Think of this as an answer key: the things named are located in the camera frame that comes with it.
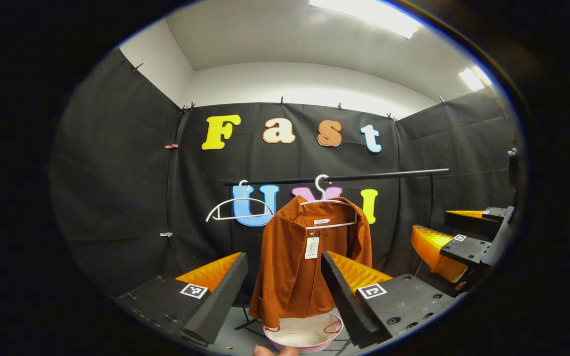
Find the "yellow letter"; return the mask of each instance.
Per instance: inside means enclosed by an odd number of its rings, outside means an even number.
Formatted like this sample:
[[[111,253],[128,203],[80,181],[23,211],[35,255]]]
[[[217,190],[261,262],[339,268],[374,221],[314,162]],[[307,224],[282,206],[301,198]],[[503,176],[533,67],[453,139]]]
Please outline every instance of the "yellow letter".
[[[233,126],[230,123],[225,125],[223,123],[229,121],[239,125],[241,117],[239,115],[211,116],[206,121],[208,122],[208,134],[206,142],[201,144],[201,149],[222,149],[225,144],[221,141],[221,135],[224,135],[224,139],[229,139],[233,135]]]
[[[375,189],[364,189],[360,191],[362,196],[362,210],[369,223],[375,223],[375,217],[373,216],[373,211],[375,210],[375,197],[378,196],[378,191]]]
[[[294,128],[288,119],[282,117],[269,119],[265,122],[265,127],[269,128],[263,131],[263,140],[267,143],[292,143],[296,139]]]

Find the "white wall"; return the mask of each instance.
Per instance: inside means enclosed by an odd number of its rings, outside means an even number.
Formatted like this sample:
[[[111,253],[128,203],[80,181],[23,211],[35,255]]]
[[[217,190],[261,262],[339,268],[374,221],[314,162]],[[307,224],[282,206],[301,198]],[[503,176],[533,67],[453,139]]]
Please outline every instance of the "white wall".
[[[141,30],[119,45],[121,52],[151,83],[182,107],[184,86],[194,70],[168,29],[166,18]]]
[[[256,62],[195,72],[162,19],[120,44],[132,65],[179,107],[229,103],[313,104],[402,119],[434,100],[399,84],[344,68]]]
[[[436,101],[399,84],[344,68],[299,62],[256,62],[194,72],[181,98],[196,106],[228,103],[313,104],[402,119]]]

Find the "ceiling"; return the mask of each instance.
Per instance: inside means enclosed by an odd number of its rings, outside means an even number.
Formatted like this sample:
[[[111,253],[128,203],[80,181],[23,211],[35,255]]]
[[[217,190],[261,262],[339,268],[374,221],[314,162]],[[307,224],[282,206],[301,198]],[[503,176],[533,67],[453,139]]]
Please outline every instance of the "ceiling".
[[[475,65],[421,27],[410,39],[308,0],[204,0],[167,17],[194,70],[258,61],[332,65],[401,84],[430,99],[470,92],[459,73]]]

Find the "clothing rack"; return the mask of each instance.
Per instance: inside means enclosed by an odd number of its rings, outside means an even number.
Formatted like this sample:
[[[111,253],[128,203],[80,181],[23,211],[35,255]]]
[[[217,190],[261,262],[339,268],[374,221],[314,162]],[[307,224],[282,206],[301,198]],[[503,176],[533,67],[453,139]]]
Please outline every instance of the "clothing rack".
[[[321,178],[321,180],[325,180],[328,182],[345,182],[349,180],[375,180],[375,179],[389,179],[389,178],[413,178],[413,177],[428,177],[430,180],[430,206],[428,208],[428,227],[432,228],[432,207],[434,207],[434,178],[437,174],[445,174],[449,173],[450,169],[443,168],[443,169],[429,169],[424,171],[406,171],[406,172],[389,172],[389,173],[376,173],[376,174],[363,174],[359,176],[336,176],[336,177],[327,177]],[[292,178],[292,179],[281,179],[281,180],[261,180],[261,181],[253,181],[247,182],[247,185],[252,184],[301,184],[301,183],[315,183],[316,178]],[[224,183],[224,185],[230,187],[230,196],[233,196],[233,185],[238,185],[238,182],[228,182]],[[232,205],[230,207],[230,212],[233,214]],[[233,220],[230,220],[230,248],[233,249]],[[242,306],[243,313],[245,314],[246,323],[235,327],[235,330],[240,329],[247,329],[252,333],[256,333],[255,331],[248,329],[247,327],[254,322],[257,322],[255,318],[249,320],[247,317],[247,313],[245,310],[245,306]],[[351,343],[351,339],[346,340],[346,343],[340,350],[326,350],[326,351],[338,351],[336,356],[344,352],[344,349]]]

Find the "orange shirt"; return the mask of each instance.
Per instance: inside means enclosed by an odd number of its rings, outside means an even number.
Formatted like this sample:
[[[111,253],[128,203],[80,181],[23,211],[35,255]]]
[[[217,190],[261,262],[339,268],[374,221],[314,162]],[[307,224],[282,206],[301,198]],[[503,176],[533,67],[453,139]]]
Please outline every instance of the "orange shirt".
[[[371,266],[371,231],[362,209],[346,198],[334,198],[348,205],[335,203],[311,203],[301,205],[305,198],[296,196],[280,209],[263,230],[261,262],[254,293],[249,305],[249,315],[261,320],[267,327],[279,326],[279,318],[312,317],[335,308],[329,288],[321,274],[323,251]],[[354,225],[306,230],[314,226],[314,220],[330,219],[319,224]],[[307,237],[314,232],[319,237],[315,259],[305,259]]]

